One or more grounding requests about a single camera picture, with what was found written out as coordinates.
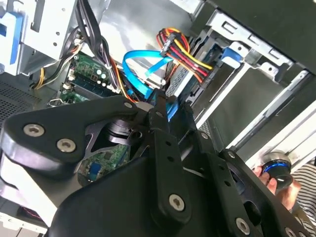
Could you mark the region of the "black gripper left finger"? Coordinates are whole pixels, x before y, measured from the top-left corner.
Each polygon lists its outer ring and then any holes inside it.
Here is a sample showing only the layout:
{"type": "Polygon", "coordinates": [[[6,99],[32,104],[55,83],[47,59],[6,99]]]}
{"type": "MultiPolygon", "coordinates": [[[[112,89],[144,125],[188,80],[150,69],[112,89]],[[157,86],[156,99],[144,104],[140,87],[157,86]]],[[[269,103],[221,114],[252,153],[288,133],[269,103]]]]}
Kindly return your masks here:
{"type": "Polygon", "coordinates": [[[122,96],[13,115],[0,134],[0,174],[47,226],[60,204],[80,189],[80,163],[111,143],[148,151],[150,212],[161,226],[180,227],[191,217],[180,151],[171,135],[166,97],[158,92],[148,111],[122,96]]]}

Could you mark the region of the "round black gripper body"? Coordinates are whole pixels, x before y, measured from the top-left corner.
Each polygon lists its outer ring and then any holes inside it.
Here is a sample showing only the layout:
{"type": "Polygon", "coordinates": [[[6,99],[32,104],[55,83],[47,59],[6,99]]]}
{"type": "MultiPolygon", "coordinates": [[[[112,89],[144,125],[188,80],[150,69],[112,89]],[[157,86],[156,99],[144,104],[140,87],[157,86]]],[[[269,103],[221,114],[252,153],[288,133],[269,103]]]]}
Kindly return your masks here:
{"type": "Polygon", "coordinates": [[[150,212],[149,161],[140,158],[76,191],[58,208],[51,237],[227,237],[229,231],[206,179],[185,171],[192,217],[182,228],[159,227],[150,212]]]}

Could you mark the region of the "bare person hand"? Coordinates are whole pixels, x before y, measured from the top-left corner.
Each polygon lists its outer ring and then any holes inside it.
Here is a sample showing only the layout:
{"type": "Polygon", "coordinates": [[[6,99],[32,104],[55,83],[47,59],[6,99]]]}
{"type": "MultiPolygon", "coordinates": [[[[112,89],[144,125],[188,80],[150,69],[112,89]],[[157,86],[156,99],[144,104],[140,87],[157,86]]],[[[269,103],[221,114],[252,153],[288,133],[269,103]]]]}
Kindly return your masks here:
{"type": "Polygon", "coordinates": [[[261,182],[274,194],[287,210],[291,210],[295,204],[297,195],[301,189],[298,181],[293,182],[286,188],[277,193],[277,180],[271,178],[269,173],[262,173],[262,167],[257,166],[252,169],[253,173],[261,180],[261,182]]]}

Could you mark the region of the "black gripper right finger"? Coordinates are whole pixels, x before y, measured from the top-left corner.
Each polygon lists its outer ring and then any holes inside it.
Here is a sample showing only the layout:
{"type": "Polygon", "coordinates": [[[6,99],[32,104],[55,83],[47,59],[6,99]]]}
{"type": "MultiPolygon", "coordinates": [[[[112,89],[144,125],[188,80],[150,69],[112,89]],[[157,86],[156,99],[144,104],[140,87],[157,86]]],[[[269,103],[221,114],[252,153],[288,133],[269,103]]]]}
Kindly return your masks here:
{"type": "Polygon", "coordinates": [[[285,209],[238,155],[217,152],[209,136],[197,130],[193,111],[184,104],[193,150],[183,161],[192,217],[185,237],[308,237],[308,230],[285,209]]]}

